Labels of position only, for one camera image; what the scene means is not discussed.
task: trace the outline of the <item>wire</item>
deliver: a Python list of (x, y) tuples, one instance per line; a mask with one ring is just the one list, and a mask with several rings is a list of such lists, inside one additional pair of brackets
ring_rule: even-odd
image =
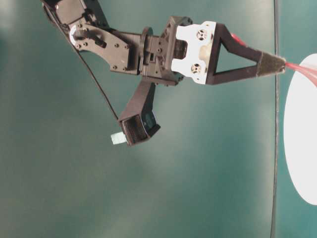
[(46, 5), (43, 6), (43, 8), (45, 9), (46, 13), (49, 14), (49, 17), (53, 20), (53, 22), (55, 23), (55, 25), (58, 27), (58, 29), (62, 32), (62, 34), (66, 37), (68, 43), (71, 45), (72, 49), (74, 50), (74, 52), (76, 53), (76, 55), (79, 57), (80, 61), (84, 64), (84, 66), (87, 68), (89, 74), (91, 75), (96, 87), (99, 89), (101, 95), (103, 96), (105, 102), (107, 103), (112, 115), (114, 116), (114, 118), (116, 120), (118, 120), (118, 116), (115, 113), (110, 100), (108, 98), (108, 96), (106, 95), (106, 93), (104, 92), (103, 88), (101, 87), (101, 85), (99, 84), (98, 80), (96, 79), (94, 73), (92, 72), (92, 70), (90, 69), (90, 67), (88, 66), (88, 64), (86, 63), (86, 61), (84, 60), (84, 58), (81, 56), (81, 54), (77, 51), (77, 49), (74, 47), (74, 45), (70, 42), (68, 36), (66, 35), (66, 33), (64, 32), (64, 30), (61, 28), (61, 24), (58, 22), (56, 16), (52, 13), (52, 11), (47, 8)]

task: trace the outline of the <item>white circular plate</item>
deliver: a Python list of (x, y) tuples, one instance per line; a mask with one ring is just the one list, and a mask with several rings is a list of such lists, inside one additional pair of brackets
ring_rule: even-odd
[[(317, 68), (317, 54), (302, 66)], [(317, 87), (295, 72), (284, 116), (284, 146), (288, 171), (300, 196), (317, 205)]]

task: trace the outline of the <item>white mounting plate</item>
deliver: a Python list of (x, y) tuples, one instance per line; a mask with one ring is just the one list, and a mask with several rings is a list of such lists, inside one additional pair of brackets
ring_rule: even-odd
[(206, 84), (215, 28), (216, 22), (213, 21), (205, 21), (201, 25), (178, 26), (176, 39), (186, 41), (188, 46), (184, 59), (172, 60), (172, 71), (191, 77), (196, 83)]
[[(317, 54), (302, 66), (317, 68)], [(284, 116), (284, 146), (289, 174), (300, 196), (317, 205), (317, 87), (295, 72)]]

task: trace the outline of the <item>teal background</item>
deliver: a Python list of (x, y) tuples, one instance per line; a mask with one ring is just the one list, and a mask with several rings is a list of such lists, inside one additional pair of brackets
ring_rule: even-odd
[[(280, 54), (290, 62), (300, 63), (307, 56), (317, 53), (317, 31), (315, 30), (317, 2), (313, 0), (302, 2), (280, 0), (278, 9)], [(287, 70), (284, 75), (280, 76), (280, 143), (275, 230), (277, 238), (314, 238), (317, 236), (317, 207), (305, 202), (297, 193), (285, 160), (284, 109), (293, 74), (293, 71)]]
[[(100, 3), (122, 31), (160, 34), (170, 15), (190, 16), (274, 53), (272, 0)], [(270, 236), (274, 77), (159, 86), (162, 129), (128, 148), (111, 144), (120, 128), (39, 1), (1, 1), (0, 49), (0, 237)], [(122, 111), (140, 78), (84, 56)]]

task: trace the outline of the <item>white bracket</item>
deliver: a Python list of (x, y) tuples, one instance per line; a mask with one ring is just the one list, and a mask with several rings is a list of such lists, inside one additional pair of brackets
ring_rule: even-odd
[(187, 42), (184, 59), (172, 60), (172, 71), (193, 78), (195, 83), (206, 84), (216, 22), (205, 21), (201, 25), (178, 26), (176, 39)]

